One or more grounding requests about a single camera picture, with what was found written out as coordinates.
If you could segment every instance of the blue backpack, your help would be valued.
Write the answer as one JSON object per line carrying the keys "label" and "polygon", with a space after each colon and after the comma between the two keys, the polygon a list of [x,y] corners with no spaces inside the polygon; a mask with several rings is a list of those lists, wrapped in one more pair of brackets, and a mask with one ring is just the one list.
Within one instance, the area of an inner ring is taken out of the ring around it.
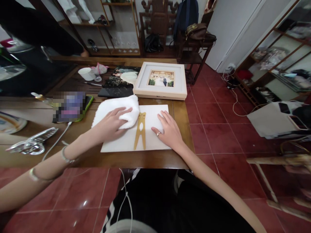
{"label": "blue backpack", "polygon": [[178,6],[175,27],[174,27],[174,40],[177,37],[177,29],[181,33],[185,33],[187,27],[198,23],[199,21],[199,6],[197,0],[182,0]]}

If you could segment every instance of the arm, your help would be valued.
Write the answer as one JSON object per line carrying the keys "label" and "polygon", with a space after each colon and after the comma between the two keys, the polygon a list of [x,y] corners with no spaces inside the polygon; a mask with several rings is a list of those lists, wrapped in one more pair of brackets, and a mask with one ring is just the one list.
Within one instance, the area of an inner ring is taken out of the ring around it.
{"label": "arm", "polygon": [[197,157],[183,142],[179,128],[174,119],[168,112],[161,112],[163,117],[158,114],[164,133],[160,133],[158,138],[178,153],[193,173],[203,183],[221,195],[230,205],[252,226],[257,232],[266,232],[256,215],[245,204],[245,202],[230,188],[216,173],[214,173],[199,157]]}
{"label": "arm", "polygon": [[[69,160],[78,159],[81,154],[104,141],[121,137],[125,130],[118,130],[126,121],[119,116],[130,112],[125,108],[117,108],[108,113],[96,126],[80,135],[64,150],[64,156]],[[34,181],[29,172],[19,176],[0,189],[0,213],[20,208],[48,187],[53,179],[60,176],[70,164],[65,161],[62,152],[49,157],[34,167],[34,175],[40,180]]]}

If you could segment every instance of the white towel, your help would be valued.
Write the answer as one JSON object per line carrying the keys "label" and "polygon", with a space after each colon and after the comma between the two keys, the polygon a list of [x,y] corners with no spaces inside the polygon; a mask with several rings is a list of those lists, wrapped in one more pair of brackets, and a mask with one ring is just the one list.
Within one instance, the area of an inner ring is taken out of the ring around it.
{"label": "white towel", "polygon": [[100,122],[108,112],[120,107],[126,107],[126,110],[133,108],[133,110],[119,117],[120,120],[127,120],[127,122],[119,129],[131,128],[133,125],[135,125],[139,115],[138,97],[135,95],[124,98],[109,99],[102,102],[98,106],[98,109],[95,113],[92,127]]}

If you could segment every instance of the brown bag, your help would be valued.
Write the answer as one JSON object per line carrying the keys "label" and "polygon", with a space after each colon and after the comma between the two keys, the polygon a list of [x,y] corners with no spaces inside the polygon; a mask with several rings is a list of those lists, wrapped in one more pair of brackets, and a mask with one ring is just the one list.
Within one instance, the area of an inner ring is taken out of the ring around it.
{"label": "brown bag", "polygon": [[203,40],[205,38],[206,33],[207,33],[206,24],[199,23],[199,24],[192,24],[189,27],[187,27],[185,36],[186,40],[188,39],[188,37],[195,40]]}

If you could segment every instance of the wedding photo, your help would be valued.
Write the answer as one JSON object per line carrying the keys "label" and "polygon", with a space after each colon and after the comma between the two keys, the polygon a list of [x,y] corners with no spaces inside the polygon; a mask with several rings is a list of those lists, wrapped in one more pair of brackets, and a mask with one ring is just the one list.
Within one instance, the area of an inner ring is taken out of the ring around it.
{"label": "wedding photo", "polygon": [[174,87],[174,71],[151,70],[148,85]]}

